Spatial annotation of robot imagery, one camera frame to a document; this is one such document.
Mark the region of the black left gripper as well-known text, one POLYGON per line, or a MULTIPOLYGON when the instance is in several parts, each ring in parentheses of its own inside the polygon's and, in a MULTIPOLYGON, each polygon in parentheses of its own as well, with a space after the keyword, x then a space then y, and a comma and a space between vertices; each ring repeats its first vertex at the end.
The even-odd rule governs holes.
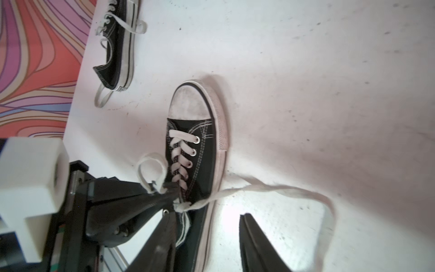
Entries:
POLYGON ((2 272, 100 272, 101 246, 129 241, 180 192, 174 183, 165 183, 164 193, 154 187, 149 193, 137 182, 93 179, 85 163, 70 163, 65 202, 51 217, 42 261, 27 263, 17 236, 2 234, 2 272))

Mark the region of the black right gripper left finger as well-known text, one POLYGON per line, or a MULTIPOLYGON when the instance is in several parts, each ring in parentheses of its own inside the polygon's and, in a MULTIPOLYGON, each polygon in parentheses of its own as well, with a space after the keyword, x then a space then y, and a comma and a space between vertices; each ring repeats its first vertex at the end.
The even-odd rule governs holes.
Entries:
POLYGON ((126 272, 172 272, 176 252, 176 214, 163 216, 126 272))

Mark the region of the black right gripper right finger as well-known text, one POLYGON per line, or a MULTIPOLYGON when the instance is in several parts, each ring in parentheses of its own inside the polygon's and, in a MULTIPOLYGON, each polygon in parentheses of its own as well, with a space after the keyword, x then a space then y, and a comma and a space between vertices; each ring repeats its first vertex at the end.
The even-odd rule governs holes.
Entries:
POLYGON ((240 216, 239 237, 244 272, 291 272, 249 213, 240 216))

